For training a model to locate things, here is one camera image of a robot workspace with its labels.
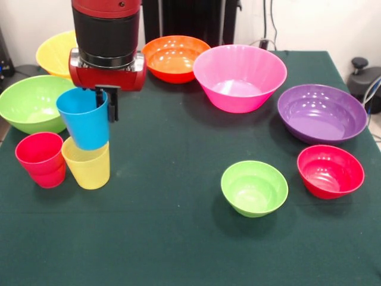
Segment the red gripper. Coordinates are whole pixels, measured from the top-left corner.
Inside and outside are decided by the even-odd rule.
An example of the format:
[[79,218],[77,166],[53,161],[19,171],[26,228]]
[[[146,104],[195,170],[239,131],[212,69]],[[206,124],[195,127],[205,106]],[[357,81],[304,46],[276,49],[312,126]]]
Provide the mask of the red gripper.
[[[146,78],[146,60],[142,53],[135,54],[133,61],[121,69],[92,67],[80,57],[78,48],[70,51],[68,67],[75,86],[96,89],[96,107],[105,102],[102,88],[118,88],[122,91],[140,91]],[[108,90],[108,120],[118,121],[118,89]]]

